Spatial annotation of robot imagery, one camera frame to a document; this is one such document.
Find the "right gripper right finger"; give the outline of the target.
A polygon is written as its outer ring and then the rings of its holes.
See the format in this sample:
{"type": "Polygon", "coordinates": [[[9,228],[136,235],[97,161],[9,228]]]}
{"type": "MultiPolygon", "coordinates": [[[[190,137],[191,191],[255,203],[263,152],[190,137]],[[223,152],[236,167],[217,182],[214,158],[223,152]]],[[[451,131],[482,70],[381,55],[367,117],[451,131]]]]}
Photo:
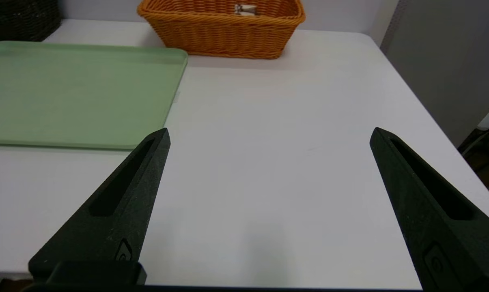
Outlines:
{"type": "Polygon", "coordinates": [[[369,140],[424,291],[489,291],[489,217],[401,138],[369,140]]]}

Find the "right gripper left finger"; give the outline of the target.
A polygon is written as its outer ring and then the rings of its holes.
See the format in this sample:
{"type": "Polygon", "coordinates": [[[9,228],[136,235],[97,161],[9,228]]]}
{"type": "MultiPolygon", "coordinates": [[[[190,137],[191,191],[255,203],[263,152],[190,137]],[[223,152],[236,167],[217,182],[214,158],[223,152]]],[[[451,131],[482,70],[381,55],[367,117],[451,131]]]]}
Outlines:
{"type": "Polygon", "coordinates": [[[146,136],[29,260],[32,277],[70,261],[138,261],[170,145],[166,128],[146,136]]]}

